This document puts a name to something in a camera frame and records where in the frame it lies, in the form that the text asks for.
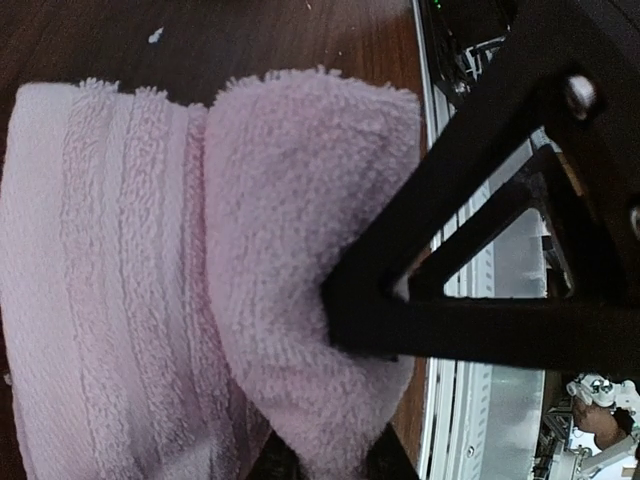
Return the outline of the pink towel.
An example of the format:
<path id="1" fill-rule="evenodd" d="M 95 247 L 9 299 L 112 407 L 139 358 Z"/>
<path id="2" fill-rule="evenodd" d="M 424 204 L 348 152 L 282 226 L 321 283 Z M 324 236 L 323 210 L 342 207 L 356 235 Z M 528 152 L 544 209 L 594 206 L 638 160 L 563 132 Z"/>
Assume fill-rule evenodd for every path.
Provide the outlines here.
<path id="1" fill-rule="evenodd" d="M 244 479 L 271 433 L 368 479 L 410 381 L 333 349 L 320 286 L 416 168 L 420 103 L 321 68 L 211 106 L 114 83 L 16 94 L 1 310 L 31 479 Z"/>

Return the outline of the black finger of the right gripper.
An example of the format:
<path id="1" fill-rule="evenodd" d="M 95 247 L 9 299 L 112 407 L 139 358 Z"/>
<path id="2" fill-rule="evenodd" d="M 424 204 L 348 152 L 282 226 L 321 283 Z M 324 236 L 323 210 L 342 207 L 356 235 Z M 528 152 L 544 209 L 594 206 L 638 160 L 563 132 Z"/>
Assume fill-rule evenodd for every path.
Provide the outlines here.
<path id="1" fill-rule="evenodd" d="M 536 209 L 565 299 L 445 283 Z M 355 353 L 560 371 L 639 369 L 639 5 L 530 1 L 426 159 L 322 286 Z"/>

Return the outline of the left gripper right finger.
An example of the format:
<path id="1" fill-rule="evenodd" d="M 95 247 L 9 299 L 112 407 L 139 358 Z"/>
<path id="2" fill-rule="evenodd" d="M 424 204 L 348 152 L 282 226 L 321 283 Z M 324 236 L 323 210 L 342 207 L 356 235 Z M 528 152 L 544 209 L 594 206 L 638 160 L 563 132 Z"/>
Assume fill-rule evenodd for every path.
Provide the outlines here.
<path id="1" fill-rule="evenodd" d="M 387 424 L 367 454 L 367 478 L 370 480 L 418 480 L 393 426 Z"/>

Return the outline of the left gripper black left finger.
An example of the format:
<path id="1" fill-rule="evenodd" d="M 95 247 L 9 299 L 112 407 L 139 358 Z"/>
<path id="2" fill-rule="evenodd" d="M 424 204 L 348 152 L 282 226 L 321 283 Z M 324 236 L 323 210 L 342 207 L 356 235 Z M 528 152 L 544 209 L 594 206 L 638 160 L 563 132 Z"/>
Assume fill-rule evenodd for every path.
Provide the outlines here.
<path id="1" fill-rule="evenodd" d="M 252 467 L 252 480 L 302 480 L 295 452 L 272 432 Z"/>

